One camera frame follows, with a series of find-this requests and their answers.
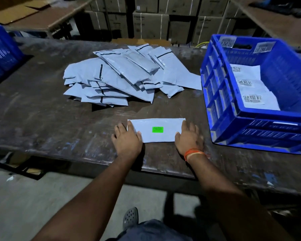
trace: pile of white packages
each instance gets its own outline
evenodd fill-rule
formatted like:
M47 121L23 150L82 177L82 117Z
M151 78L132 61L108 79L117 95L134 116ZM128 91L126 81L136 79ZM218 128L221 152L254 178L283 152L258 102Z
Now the pile of white packages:
M127 97L135 96L153 103L159 88L171 98L184 88L202 90L201 77L190 73L170 49L149 44L129 49L93 52L97 57L69 64L64 95L101 106L128 106Z
M247 108L280 110L276 96L261 80L260 66L230 64Z

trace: hand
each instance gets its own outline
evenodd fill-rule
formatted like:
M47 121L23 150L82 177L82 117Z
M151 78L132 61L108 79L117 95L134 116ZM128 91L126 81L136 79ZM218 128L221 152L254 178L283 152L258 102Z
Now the hand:
M115 134L112 134L111 139L115 146L118 156L123 156L129 160L135 160L141 152L143 142L141 140L141 133L137 134L131 121L127 122L128 131L124 125L119 123L115 126Z
M179 132L175 135L175 145L181 155L185 155L186 151L190 149L199 149L203 151L204 137L200 135L198 126L190 123L189 128L184 120L182 123L182 134Z

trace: wooden desk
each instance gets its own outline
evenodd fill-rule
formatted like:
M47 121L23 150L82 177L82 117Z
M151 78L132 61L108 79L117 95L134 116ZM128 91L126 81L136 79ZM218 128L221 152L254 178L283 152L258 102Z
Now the wooden desk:
M301 50L301 19L260 8L249 7L254 0L230 0L253 22L273 38L280 38L295 49Z
M36 31L45 32L49 38L52 38L51 31L57 28L66 20L73 17L76 13L82 11L93 0L75 0L62 2L62 4L53 4L40 12L5 25L7 31Z
M203 92L185 89L168 99L156 90L153 104L135 97L129 106L104 108L68 99L64 69L96 57L92 52L127 48L107 42L20 38L33 57L0 84L0 148L82 163L109 165L116 156L114 126L127 119L185 117L205 137L210 160L234 183L301 194L301 155L215 145L211 141ZM206 49L170 47L185 67L199 74ZM173 142L145 144L140 169L194 179Z

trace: white label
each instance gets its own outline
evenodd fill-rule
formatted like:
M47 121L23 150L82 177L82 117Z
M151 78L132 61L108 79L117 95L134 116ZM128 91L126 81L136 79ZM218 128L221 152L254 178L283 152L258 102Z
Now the white label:
M275 44L275 41L257 43L257 46L255 47L253 53L269 52L272 50L274 44Z
M261 95L243 95L243 101L246 103L264 105Z
M295 125L298 126L297 123L283 123L283 122L273 122L273 123L278 123L278 124L287 124L287 125Z
M240 85L243 85L243 86L253 87L252 81L249 81L249 80L237 80L237 83Z
M234 36L221 36L219 41L220 41L222 47L233 48L233 45L236 41L236 37L234 37Z
M232 67L232 71L233 71L233 72L241 72L241 68L240 68L240 67L233 66L233 67Z

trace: orange bracelet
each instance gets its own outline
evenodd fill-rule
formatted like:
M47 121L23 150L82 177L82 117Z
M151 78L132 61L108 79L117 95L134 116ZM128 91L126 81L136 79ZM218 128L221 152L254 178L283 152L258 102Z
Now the orange bracelet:
M186 151L186 153L185 153L185 155L184 155L185 161L188 162L188 161L187 161L187 156L188 156L189 154L194 154L194 153L195 153L195 154L203 154L203 155L206 155L206 154L205 154L204 152L202 152L201 150L193 148L193 149L190 149L190 150Z

